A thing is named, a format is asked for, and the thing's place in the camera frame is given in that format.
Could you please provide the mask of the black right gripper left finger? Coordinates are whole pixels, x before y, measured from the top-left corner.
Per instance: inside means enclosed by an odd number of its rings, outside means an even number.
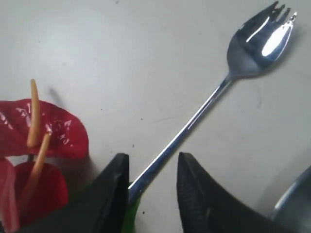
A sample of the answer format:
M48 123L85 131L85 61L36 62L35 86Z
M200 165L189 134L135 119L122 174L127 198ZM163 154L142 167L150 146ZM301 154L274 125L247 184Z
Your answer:
M118 153L76 199L21 233L120 233L128 201L129 156Z

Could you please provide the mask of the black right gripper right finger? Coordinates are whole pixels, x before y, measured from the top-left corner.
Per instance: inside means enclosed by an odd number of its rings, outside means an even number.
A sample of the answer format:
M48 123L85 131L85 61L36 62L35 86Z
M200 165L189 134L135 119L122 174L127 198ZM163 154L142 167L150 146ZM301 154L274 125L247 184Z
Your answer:
M177 201L185 233L289 233L219 185L190 153L177 166Z

